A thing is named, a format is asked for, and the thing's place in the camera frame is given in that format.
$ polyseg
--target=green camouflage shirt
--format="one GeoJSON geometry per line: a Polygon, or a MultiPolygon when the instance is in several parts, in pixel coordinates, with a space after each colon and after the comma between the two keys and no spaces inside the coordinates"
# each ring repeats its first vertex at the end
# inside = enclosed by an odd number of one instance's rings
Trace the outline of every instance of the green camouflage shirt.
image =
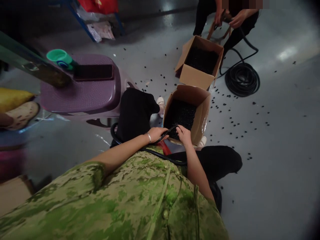
{"type": "Polygon", "coordinates": [[[220,240],[228,233],[214,201],[180,168],[137,152],[107,178],[99,162],[70,169],[4,215],[0,239],[220,240]]]}

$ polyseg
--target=silver bracelet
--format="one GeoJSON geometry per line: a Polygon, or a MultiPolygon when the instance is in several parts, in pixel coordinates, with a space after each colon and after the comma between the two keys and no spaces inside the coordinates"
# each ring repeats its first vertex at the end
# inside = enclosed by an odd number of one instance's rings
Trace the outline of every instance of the silver bracelet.
{"type": "Polygon", "coordinates": [[[151,136],[150,136],[150,134],[149,134],[149,133],[145,133],[145,134],[148,134],[149,139],[150,139],[150,142],[149,142],[149,144],[150,144],[150,143],[151,143],[151,136]]]}

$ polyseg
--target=smartphone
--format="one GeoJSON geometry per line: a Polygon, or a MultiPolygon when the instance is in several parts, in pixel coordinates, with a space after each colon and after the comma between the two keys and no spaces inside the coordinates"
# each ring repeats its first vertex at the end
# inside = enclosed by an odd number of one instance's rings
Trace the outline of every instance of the smartphone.
{"type": "Polygon", "coordinates": [[[76,65],[73,79],[75,81],[113,80],[113,65],[76,65]]]}

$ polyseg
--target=black hose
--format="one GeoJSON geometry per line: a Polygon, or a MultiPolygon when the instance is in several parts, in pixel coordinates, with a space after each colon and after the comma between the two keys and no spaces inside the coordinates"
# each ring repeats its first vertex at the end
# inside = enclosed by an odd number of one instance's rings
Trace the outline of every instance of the black hose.
{"type": "MultiPolygon", "coordinates": [[[[113,124],[113,125],[111,126],[110,132],[111,132],[111,136],[112,136],[113,140],[114,140],[117,144],[120,145],[120,144],[122,143],[122,141],[117,137],[117,135],[116,135],[116,133],[115,133],[115,131],[114,131],[114,129],[115,129],[115,127],[116,127],[117,125],[118,125],[118,123],[113,124]]],[[[162,158],[162,159],[164,159],[164,160],[168,160],[168,161],[172,162],[173,164],[175,164],[175,165],[177,165],[177,166],[186,166],[186,165],[187,165],[187,162],[180,162],[180,161],[177,161],[177,160],[173,160],[173,159],[168,158],[167,156],[165,156],[165,155],[163,155],[163,154],[161,154],[161,153],[158,153],[158,152],[153,151],[153,150],[151,150],[151,149],[147,149],[146,147],[141,148],[140,151],[145,151],[145,152],[151,153],[151,154],[153,154],[153,155],[155,155],[155,156],[157,156],[157,157],[159,157],[159,158],[162,158]]]]}
{"type": "Polygon", "coordinates": [[[232,67],[230,67],[224,73],[221,73],[221,68],[222,68],[222,64],[223,64],[223,60],[222,60],[222,63],[220,66],[220,76],[219,77],[226,75],[225,76],[226,85],[227,85],[228,89],[230,90],[230,92],[232,92],[234,95],[236,95],[238,97],[247,97],[249,95],[256,93],[259,90],[260,78],[259,78],[259,75],[256,72],[256,70],[254,70],[250,64],[245,63],[244,60],[257,54],[259,49],[257,49],[255,46],[253,46],[247,40],[246,36],[243,33],[242,28],[241,27],[239,27],[239,28],[240,28],[240,31],[243,35],[243,40],[248,44],[248,46],[250,48],[252,48],[256,52],[254,52],[253,54],[249,55],[246,58],[242,58],[242,56],[240,55],[240,53],[236,49],[234,49],[234,48],[228,49],[224,53],[224,55],[226,55],[229,50],[233,50],[238,54],[238,56],[240,57],[241,60],[239,62],[237,62],[236,64],[234,64],[232,67]]]}

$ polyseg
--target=yellow bag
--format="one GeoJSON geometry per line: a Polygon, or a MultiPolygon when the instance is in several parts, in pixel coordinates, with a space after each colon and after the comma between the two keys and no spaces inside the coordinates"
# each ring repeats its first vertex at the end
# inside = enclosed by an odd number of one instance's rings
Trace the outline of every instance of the yellow bag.
{"type": "Polygon", "coordinates": [[[13,110],[28,102],[34,94],[22,90],[0,88],[0,113],[13,110]]]}

